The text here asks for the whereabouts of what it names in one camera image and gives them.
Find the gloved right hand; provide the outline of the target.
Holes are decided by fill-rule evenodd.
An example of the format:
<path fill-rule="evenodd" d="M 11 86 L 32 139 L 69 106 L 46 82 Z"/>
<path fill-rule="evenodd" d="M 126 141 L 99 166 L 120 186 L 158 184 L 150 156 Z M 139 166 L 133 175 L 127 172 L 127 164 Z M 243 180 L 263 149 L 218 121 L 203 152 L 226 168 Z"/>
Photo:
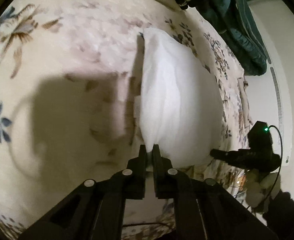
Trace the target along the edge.
<path fill-rule="evenodd" d="M 246 203 L 253 209 L 267 210 L 280 191 L 280 174 L 261 174 L 257 169 L 246 171 Z"/>

